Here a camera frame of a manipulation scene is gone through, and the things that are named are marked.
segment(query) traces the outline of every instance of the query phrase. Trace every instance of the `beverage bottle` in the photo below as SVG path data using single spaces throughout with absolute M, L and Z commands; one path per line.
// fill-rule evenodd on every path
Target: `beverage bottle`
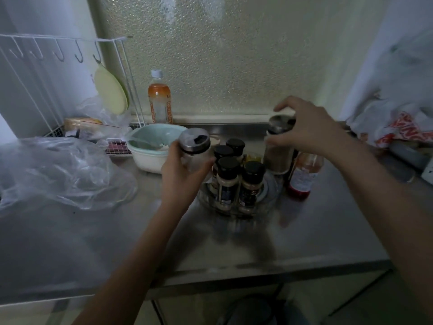
M 310 195 L 311 186 L 322 166 L 322 156 L 300 153 L 288 183 L 286 183 L 287 193 L 301 200 L 306 199 Z
M 162 70 L 151 70 L 152 82 L 147 90 L 154 123 L 173 123 L 170 88 L 163 81 Z

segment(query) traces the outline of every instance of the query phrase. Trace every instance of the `person's right hand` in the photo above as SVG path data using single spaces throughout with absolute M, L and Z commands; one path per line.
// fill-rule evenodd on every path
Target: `person's right hand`
M 352 139 L 323 107 L 289 96 L 275 106 L 274 111 L 278 112 L 286 107 L 296 112 L 294 128 L 283 134 L 268 136 L 267 144 L 293 146 L 301 152 L 322 155 L 332 160 L 342 147 L 352 143 Z

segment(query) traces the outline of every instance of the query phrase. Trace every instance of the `spice jar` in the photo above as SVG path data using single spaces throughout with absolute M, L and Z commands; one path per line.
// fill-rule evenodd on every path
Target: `spice jar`
M 269 119 L 267 136 L 282 134 L 295 126 L 296 119 L 288 115 L 275 115 Z M 263 164 L 272 174 L 285 174 L 289 171 L 294 148 L 290 146 L 266 145 Z
M 296 159 L 290 181 L 286 184 L 287 193 L 300 200 L 306 199 L 310 195 L 311 186 L 322 166 L 322 156 L 300 153 Z
M 239 164 L 243 162 L 243 149 L 245 148 L 245 142 L 241 139 L 230 138 L 226 141 L 226 146 L 233 149 L 233 156 L 236 157 Z
M 240 164 L 234 156 L 229 156 L 220 158 L 217 166 L 219 189 L 216 206 L 222 211 L 229 211 L 238 191 Z
M 242 181 L 239 191 L 239 211 L 244 214 L 252 214 L 256 205 L 256 197 L 260 192 L 265 174 L 265 166 L 257 161 L 244 164 Z
M 231 149 L 230 147 L 228 147 L 226 145 L 216 146 L 214 148 L 214 156 L 215 156 L 216 160 L 215 160 L 214 166 L 212 167 L 212 182 L 209 184 L 208 187 L 209 187 L 209 190 L 212 192 L 212 194 L 214 194 L 215 196 L 218 196 L 219 183 L 217 180 L 218 166 L 217 166 L 216 162 L 222 157 L 233 156 L 233 149 Z
M 202 128 L 182 131 L 179 146 L 183 152 L 182 163 L 190 172 L 195 172 L 212 157 L 209 133 Z

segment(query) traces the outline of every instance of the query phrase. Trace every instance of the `person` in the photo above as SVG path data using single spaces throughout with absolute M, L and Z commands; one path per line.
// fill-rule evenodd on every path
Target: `person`
M 356 203 L 392 262 L 433 319 L 433 217 L 405 192 L 364 144 L 347 135 L 327 114 L 290 96 L 275 107 L 296 111 L 293 130 L 267 144 L 290 145 L 326 157 L 342 173 Z M 133 324 L 167 242 L 195 199 L 214 160 L 190 173 L 181 163 L 178 142 L 162 167 L 161 206 L 135 248 L 89 301 L 73 324 Z

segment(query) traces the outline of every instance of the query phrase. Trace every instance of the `rack hook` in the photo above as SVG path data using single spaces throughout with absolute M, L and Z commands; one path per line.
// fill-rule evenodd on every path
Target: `rack hook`
M 19 47 L 18 43 L 16 42 L 16 40 L 15 40 L 15 38 L 14 38 L 13 36 L 12 36 L 12 40 L 15 42 L 16 48 L 18 49 L 18 51 L 19 51 L 19 53 L 21 54 L 21 56 L 18 57 L 18 56 L 17 56 L 17 55 L 12 51 L 12 49 L 9 49 L 10 53 L 13 54 L 13 55 L 15 56 L 15 58 L 21 58 L 21 59 L 23 59 L 23 58 L 24 58 L 24 54 L 23 54 L 23 52 L 21 51 L 21 48 Z
M 101 61 L 102 61 L 102 58 L 101 58 L 101 54 L 100 54 L 100 52 L 99 52 L 98 44 L 96 43 L 96 41 L 95 41 L 95 48 L 96 48 L 96 51 L 98 51 L 98 58 L 99 58 L 99 59 L 96 59 L 95 55 L 93 55 L 93 58 L 96 60 L 96 62 L 97 62 L 98 64 L 100 64 Z
M 80 52 L 81 60 L 79 60 L 77 54 L 74 54 L 74 55 L 75 55 L 75 58 L 78 60 L 78 62 L 81 64 L 84 61 L 83 53 L 81 52 L 81 49 L 80 49 L 80 46 L 78 45 L 77 40 L 75 40 L 75 44 L 77 45 L 78 51 Z
M 41 51 L 41 48 L 39 47 L 38 42 L 36 41 L 35 38 L 33 38 L 32 40 L 35 42 L 36 47 L 38 48 L 38 52 L 39 52 L 39 54 L 40 54 L 41 57 L 36 56 L 36 55 L 33 53 L 33 51 L 31 51 L 31 50 L 29 51 L 29 53 L 30 53 L 33 57 L 35 57 L 36 59 L 38 59 L 38 60 L 44 60 L 44 55 L 42 54 L 42 51 Z
M 57 39 L 55 39 L 55 42 L 56 42 L 56 44 L 57 44 L 57 48 L 59 49 L 60 53 L 62 54 L 62 57 L 60 58 L 60 57 L 58 56 L 58 54 L 56 54 L 54 51 L 53 51 L 52 53 L 53 53 L 53 55 L 55 55 L 55 56 L 57 57 L 57 59 L 58 59 L 59 61 L 64 62 L 64 54 L 63 54 L 62 48 L 60 47 L 60 45 L 59 45 Z

